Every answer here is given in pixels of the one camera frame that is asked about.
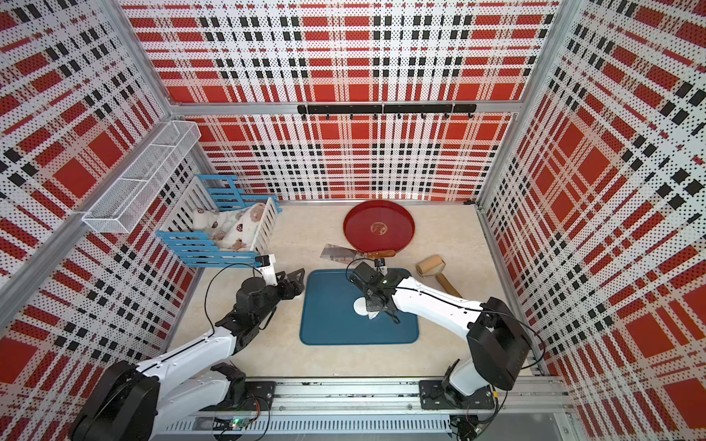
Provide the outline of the white dough lump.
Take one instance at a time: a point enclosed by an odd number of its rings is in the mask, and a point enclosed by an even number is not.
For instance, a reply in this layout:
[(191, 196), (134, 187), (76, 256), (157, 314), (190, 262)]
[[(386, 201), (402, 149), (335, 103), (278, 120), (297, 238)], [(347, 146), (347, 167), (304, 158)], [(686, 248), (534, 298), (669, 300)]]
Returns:
[(368, 310), (368, 302), (364, 297), (360, 297), (360, 298), (356, 299), (356, 301), (354, 301), (354, 303), (353, 303), (353, 307), (354, 307), (354, 312), (356, 312), (356, 314), (358, 314), (359, 316), (362, 316), (362, 317), (367, 317), (369, 320), (375, 319), (378, 316), (378, 314), (380, 313), (379, 311), (375, 311), (375, 312), (369, 311)]

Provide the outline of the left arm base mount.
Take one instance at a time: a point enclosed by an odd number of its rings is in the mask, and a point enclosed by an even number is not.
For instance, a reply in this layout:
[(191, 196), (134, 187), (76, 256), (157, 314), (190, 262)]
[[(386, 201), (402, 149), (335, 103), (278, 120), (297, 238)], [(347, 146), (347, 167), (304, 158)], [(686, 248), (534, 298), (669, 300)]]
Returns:
[(225, 398), (203, 412), (266, 411), (272, 405), (277, 383), (275, 381), (244, 380), (231, 385)]

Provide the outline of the teal plastic tray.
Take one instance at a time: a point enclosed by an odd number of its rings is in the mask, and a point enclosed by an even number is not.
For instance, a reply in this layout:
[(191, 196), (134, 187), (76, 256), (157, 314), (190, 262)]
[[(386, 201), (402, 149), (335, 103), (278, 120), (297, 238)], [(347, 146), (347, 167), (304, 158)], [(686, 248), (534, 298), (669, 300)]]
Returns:
[(385, 314), (371, 320), (354, 310), (362, 298), (343, 269), (312, 272), (304, 294), (301, 341), (305, 345), (407, 345), (417, 341), (417, 316), (399, 312), (398, 323)]

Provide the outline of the knife with wooden handle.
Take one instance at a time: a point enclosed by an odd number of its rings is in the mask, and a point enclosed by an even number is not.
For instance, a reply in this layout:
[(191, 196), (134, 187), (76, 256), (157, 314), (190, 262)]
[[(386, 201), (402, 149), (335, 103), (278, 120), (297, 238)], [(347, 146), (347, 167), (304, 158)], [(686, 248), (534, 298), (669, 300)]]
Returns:
[(330, 260), (342, 264), (349, 264), (356, 259), (381, 259), (395, 257), (395, 250), (384, 250), (377, 252), (362, 252), (353, 248), (347, 248), (334, 244), (326, 244), (320, 257), (321, 259)]

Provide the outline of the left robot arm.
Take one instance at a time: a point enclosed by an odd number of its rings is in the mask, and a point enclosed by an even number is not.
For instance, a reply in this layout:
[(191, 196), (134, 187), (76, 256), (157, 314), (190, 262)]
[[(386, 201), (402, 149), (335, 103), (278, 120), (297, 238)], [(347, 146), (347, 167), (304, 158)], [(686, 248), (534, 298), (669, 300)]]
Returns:
[(230, 363), (267, 328), (282, 301), (304, 291), (304, 269), (246, 279), (211, 330), (157, 358), (106, 369), (69, 430), (72, 440), (151, 440), (201, 409), (237, 405), (246, 375)]

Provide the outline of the wooden rolling pin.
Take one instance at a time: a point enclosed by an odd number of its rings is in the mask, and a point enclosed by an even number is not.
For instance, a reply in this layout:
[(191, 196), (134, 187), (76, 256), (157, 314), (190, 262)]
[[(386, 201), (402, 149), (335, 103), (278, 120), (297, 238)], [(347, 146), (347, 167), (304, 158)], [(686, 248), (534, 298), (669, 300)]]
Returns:
[(440, 255), (432, 255), (416, 264), (417, 274), (421, 277), (433, 277), (443, 290), (457, 298), (461, 298), (461, 293), (455, 288), (448, 278), (443, 274), (446, 262)]

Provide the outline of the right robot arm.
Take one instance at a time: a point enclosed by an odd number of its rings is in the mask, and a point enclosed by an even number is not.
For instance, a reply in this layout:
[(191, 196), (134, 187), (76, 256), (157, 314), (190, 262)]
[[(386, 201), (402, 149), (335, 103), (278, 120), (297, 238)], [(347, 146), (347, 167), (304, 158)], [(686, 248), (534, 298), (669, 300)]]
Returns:
[(365, 314), (392, 318), (414, 314), (452, 332), (469, 347), (469, 356), (445, 375), (450, 393), (469, 397), (493, 387), (511, 391), (532, 349), (524, 323), (495, 297), (470, 301), (431, 288), (399, 270), (382, 272), (365, 262), (346, 271), (346, 279), (364, 299)]

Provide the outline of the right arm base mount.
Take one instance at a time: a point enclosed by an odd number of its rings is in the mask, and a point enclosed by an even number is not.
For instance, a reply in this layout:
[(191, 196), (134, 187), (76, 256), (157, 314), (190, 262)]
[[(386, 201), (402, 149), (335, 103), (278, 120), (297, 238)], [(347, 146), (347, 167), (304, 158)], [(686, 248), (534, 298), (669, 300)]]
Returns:
[(495, 398), (489, 386), (463, 395), (442, 380), (421, 380), (419, 399), (423, 410), (494, 410)]

